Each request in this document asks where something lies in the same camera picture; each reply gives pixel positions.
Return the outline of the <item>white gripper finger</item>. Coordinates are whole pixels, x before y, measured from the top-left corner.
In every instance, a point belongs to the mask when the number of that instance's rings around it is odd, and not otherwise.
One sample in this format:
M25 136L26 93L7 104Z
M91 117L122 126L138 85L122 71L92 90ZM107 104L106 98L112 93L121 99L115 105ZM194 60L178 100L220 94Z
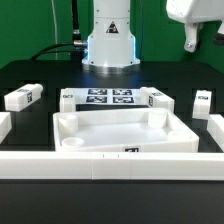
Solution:
M195 52L199 44L199 33L203 28L202 23L186 23L185 29L185 44L184 49L188 52Z
M224 44L224 21L222 22L222 24L216 34L216 42L218 44Z

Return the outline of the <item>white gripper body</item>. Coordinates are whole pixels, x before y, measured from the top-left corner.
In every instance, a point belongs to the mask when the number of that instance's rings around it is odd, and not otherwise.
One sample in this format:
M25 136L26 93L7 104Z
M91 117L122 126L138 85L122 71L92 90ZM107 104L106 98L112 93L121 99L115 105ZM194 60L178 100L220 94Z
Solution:
M167 0L168 17L181 23L224 20L224 0Z

